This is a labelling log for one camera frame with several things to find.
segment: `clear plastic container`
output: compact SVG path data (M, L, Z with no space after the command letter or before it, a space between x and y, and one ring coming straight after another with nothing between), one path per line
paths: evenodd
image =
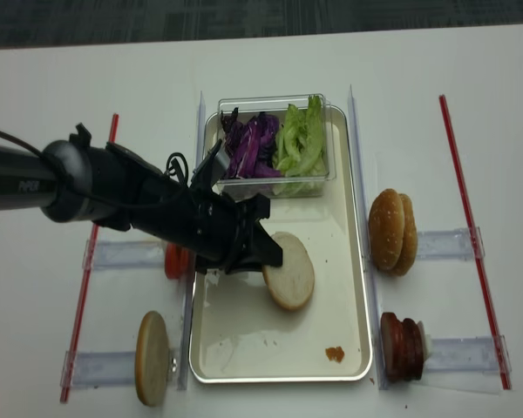
M333 130L331 127L330 105L321 94L301 96L281 96L275 98L237 98L223 99L219 102L219 111L206 123L206 139L204 155L211 149L218 138L225 138L221 126L221 113L230 115L238 107L238 120L246 124L261 111L275 115L280 125L285 123L285 114L289 104L299 109L308 109L308 98L319 96L322 101L323 134L325 136L323 163L326 172L315 177L280 177L271 179L222 179L217 182L219 192L229 194L235 200L247 199L257 193L269 198L300 198L323 195L323 187L327 180L335 177L335 161L333 153Z

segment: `stacked burger buns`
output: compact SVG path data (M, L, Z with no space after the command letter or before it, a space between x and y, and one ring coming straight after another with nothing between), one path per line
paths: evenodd
M378 270L403 276L417 256L418 237L409 196L386 189L372 203L370 250Z

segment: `silver tray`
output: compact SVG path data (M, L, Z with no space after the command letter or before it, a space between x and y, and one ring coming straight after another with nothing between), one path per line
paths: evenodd
M349 137L344 113L331 107L336 176L323 196L274 199L269 233L287 231L306 246L316 288L299 312L280 309L260 273L197 274L189 350L191 369L204 383L356 381L372 363ZM217 115L206 123L205 149L216 140ZM341 347L343 361L325 350Z

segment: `tomato slice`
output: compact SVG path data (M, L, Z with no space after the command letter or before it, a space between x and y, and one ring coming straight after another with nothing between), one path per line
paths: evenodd
M189 252L181 246L167 243L165 252L165 275L170 280L178 280L188 269Z

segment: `red stick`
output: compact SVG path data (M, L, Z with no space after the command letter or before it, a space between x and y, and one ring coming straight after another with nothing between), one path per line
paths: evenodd
M506 362L506 357L502 354L502 349L499 345L498 322L496 321L496 313L494 312L494 305L490 295L490 287L488 286L488 278L486 277L485 263L483 259L478 256L479 245L475 233L476 225L474 223L474 217L472 216L471 201L469 200L469 195L467 193L465 177L463 177L463 168L461 167L459 152L455 142L455 134L453 133L452 118L450 117L450 111L447 108L447 101L445 100L444 95L439 97L439 105L442 109L442 116L444 117L445 132L447 133L447 141L450 145L450 151L452 152L453 166L455 168L455 174L457 175L459 193L461 194L461 200L463 201L463 209L465 210L467 226L471 231L472 248L475 253L475 261L477 263L477 271L479 273L480 287L482 288L482 296L485 300L486 314L488 315L488 323L490 324L490 332L494 338L496 354L498 356L499 376L502 380L502 387L504 390L510 390L512 388L512 383L509 378L509 367Z
M116 140L116 131L119 127L119 115L114 113L112 115L111 133L108 142ZM78 351L79 331L81 330L81 321L84 317L85 299L87 298L87 288L89 287L89 279L91 278L91 260L93 253L95 253L95 246L97 245L98 226L93 224L91 229L91 237L89 238L89 249L87 251L87 258L84 263L84 276L81 280L81 287L79 288L78 308L76 309L76 319L73 323L73 330L71 332L70 352ZM71 368L68 369L68 379L71 380ZM68 396L70 395L70 387L62 388L60 394L60 403L68 403Z

